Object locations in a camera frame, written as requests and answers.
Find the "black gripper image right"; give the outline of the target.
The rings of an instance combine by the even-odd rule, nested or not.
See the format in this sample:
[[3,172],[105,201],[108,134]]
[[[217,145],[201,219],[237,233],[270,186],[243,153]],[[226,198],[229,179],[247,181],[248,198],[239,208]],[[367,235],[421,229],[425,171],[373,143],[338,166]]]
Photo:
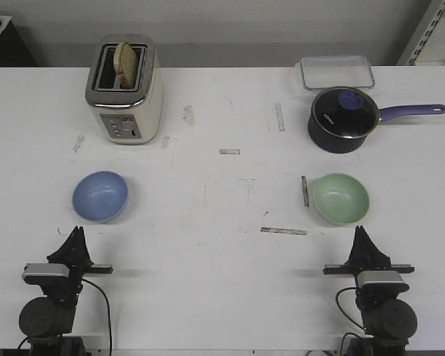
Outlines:
[[[365,228],[358,225],[355,228],[352,249],[348,264],[359,264],[363,259],[367,266],[390,266],[391,260],[372,242]],[[355,267],[347,264],[325,265],[325,275],[352,275],[357,289],[362,293],[397,297],[409,290],[402,274],[411,274],[415,268],[409,264],[392,265],[391,267]]]

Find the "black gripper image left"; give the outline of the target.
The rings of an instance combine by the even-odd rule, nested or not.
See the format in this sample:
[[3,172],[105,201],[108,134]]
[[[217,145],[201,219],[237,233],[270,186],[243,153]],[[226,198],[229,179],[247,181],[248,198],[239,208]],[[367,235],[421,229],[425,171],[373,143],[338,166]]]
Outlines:
[[112,274],[112,265],[93,263],[86,245],[85,231],[76,226],[65,242],[47,256],[52,266],[66,267],[63,277],[54,277],[46,287],[47,297],[77,297],[82,291],[82,282],[86,274]]

